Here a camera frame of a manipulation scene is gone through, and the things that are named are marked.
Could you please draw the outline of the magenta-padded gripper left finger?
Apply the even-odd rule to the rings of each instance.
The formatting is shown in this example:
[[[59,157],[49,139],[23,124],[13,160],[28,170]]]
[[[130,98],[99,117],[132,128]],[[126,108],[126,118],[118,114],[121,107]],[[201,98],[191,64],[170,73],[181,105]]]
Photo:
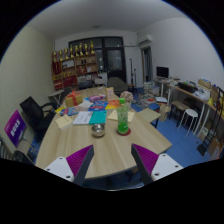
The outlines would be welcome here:
[[[94,156],[94,146],[86,146],[68,157],[58,157],[45,171],[81,186]]]

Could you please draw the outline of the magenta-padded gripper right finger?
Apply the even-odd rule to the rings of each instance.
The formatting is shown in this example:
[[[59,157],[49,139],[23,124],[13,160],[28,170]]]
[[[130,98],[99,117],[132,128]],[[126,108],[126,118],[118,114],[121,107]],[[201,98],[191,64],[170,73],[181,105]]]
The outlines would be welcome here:
[[[156,154],[137,144],[132,144],[131,154],[145,185],[182,169],[182,166],[168,154]]]

